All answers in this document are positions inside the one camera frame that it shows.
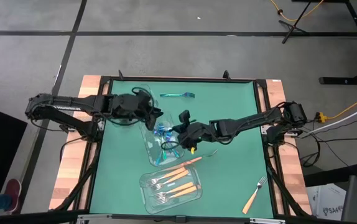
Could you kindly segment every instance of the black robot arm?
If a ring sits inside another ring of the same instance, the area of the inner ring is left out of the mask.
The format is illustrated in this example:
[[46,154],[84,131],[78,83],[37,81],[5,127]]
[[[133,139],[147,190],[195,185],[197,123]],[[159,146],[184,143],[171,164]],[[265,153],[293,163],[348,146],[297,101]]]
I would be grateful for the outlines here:
[[[63,130],[76,129],[87,141],[97,141],[98,125],[91,121],[81,121],[62,111],[82,111],[95,118],[103,118],[113,123],[112,119],[126,121],[138,120],[152,130],[156,119],[163,114],[160,109],[153,107],[149,93],[138,90],[132,94],[122,95],[90,95],[86,98],[52,96],[39,94],[29,99],[25,111],[31,120],[50,119],[60,124]],[[131,125],[134,122],[120,123]]]
[[191,123],[188,110],[181,113],[179,119],[182,124],[174,126],[172,130],[179,133],[179,144],[188,150],[197,150],[197,143],[201,141],[229,144],[240,132],[267,124],[275,126],[267,130],[266,141],[269,144],[283,144],[284,134],[288,130],[300,128],[307,122],[302,105],[294,102],[281,103],[271,110],[245,118],[219,119],[209,121],[209,124]]

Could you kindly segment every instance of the concrete floor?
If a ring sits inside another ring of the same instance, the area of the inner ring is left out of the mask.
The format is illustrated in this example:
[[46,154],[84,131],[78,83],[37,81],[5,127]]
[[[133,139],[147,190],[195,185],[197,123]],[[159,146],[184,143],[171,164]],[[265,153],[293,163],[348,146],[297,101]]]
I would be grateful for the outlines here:
[[[297,17],[304,3],[277,0],[286,16]],[[357,12],[357,1],[351,1]],[[0,0],[0,30],[71,30],[80,0]],[[89,0],[79,30],[285,31],[268,0]],[[323,4],[302,20],[308,31],[356,32],[344,4]],[[357,101],[357,86],[323,86],[318,77],[357,74],[357,38],[278,37],[77,37],[59,95],[77,96],[83,75],[157,75],[281,79],[288,101],[333,115]],[[0,36],[0,111],[21,120],[27,99],[53,87],[68,37]],[[8,178],[22,179],[37,128],[28,125]],[[357,123],[322,134],[324,139],[357,136]],[[47,211],[66,135],[47,133],[22,212]],[[297,141],[301,156],[317,147]],[[357,141],[333,142],[347,163],[357,164]],[[343,167],[328,148],[316,164]]]

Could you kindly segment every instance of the metal fork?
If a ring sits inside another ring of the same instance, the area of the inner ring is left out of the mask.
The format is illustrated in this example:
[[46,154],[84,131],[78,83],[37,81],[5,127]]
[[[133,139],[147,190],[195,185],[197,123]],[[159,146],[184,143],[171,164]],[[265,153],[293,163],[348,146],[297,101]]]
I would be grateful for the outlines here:
[[175,180],[178,180],[178,179],[186,176],[188,173],[189,173],[189,171],[185,170],[184,172],[181,172],[181,173],[175,175],[174,177],[170,178],[169,180],[166,180],[164,183],[159,183],[159,184],[155,184],[155,185],[151,186],[151,190],[153,190],[153,191],[160,190],[165,184],[168,184]]
[[261,177],[261,179],[259,180],[259,182],[257,183],[257,188],[254,191],[254,193],[252,194],[251,198],[249,198],[248,202],[246,202],[245,207],[242,209],[242,212],[244,214],[246,214],[249,210],[249,208],[251,207],[254,198],[256,197],[257,191],[263,186],[263,184],[267,181],[267,177]]
[[175,170],[173,172],[170,172],[168,174],[163,175],[162,177],[149,179],[149,180],[146,181],[145,185],[146,185],[146,187],[153,186],[156,183],[158,183],[158,181],[160,181],[160,180],[162,180],[164,178],[168,178],[168,177],[174,176],[174,175],[179,174],[179,173],[184,172],[184,171],[185,171],[185,168],[181,167],[181,168],[179,168],[179,169],[177,169],[177,170]]
[[155,203],[156,205],[160,205],[160,204],[163,204],[163,203],[166,203],[168,202],[171,198],[175,198],[175,197],[179,197],[179,196],[183,196],[185,194],[189,194],[191,192],[194,192],[197,190],[197,186],[193,186],[193,187],[190,187],[189,189],[185,189],[175,195],[172,195],[170,197],[161,197],[161,198],[158,198],[157,200],[155,200]]
[[170,93],[163,93],[159,95],[160,97],[169,97],[169,96],[184,96],[184,97],[190,97],[190,98],[195,98],[195,94],[194,93],[183,93],[183,94],[170,94]]
[[165,197],[167,194],[178,192],[180,190],[184,190],[184,189],[187,189],[187,188],[192,187],[192,186],[193,186],[193,182],[188,182],[188,183],[183,184],[180,187],[176,187],[173,190],[170,190],[168,192],[159,192],[159,193],[153,195],[153,197],[154,198],[162,198],[162,197]]

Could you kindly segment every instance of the green table surface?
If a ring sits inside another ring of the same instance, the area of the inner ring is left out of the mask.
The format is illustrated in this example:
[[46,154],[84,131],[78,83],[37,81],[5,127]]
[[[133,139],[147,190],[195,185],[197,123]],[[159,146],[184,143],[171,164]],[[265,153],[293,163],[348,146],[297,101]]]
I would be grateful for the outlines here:
[[[112,92],[130,93],[131,88],[146,84],[159,102],[158,108],[168,111],[174,124],[179,114],[189,110],[192,119],[208,123],[213,119],[238,119],[257,113],[252,83],[186,83],[114,81]],[[195,98],[161,98],[161,93],[192,92]],[[266,176],[260,128],[242,132],[227,145],[201,142],[198,151],[185,155],[165,166],[152,166],[148,160],[139,123],[130,127],[107,122],[90,213],[149,215],[144,208],[139,187],[142,174],[154,172],[208,154],[212,157],[195,163],[203,195],[200,199],[165,210],[156,215],[186,215],[196,217],[272,218],[268,183],[260,189],[248,214],[242,209]]]

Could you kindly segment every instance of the white cable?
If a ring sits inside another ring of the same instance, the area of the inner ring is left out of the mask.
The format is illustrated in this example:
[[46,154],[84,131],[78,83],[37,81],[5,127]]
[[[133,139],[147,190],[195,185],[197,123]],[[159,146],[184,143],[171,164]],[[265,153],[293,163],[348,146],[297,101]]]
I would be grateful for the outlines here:
[[357,112],[355,112],[355,113],[353,113],[352,115],[347,116],[347,117],[345,117],[345,118],[343,118],[343,119],[341,119],[341,120],[339,120],[339,121],[336,121],[335,123],[325,125],[325,126],[323,126],[323,127],[321,127],[321,128],[317,128],[317,129],[315,129],[315,130],[313,130],[313,131],[307,133],[307,134],[306,134],[304,137],[302,137],[302,138],[305,138],[305,137],[309,136],[310,134],[312,134],[312,133],[314,133],[314,132],[321,131],[321,130],[323,130],[323,129],[325,129],[325,128],[328,128],[328,127],[330,127],[330,126],[333,126],[333,125],[335,125],[335,124],[338,124],[338,123],[340,123],[340,122],[342,122],[342,121],[345,121],[345,120],[347,120],[347,119],[349,119],[349,118],[351,118],[351,117],[354,117],[354,116],[356,116],[356,115],[357,115]]

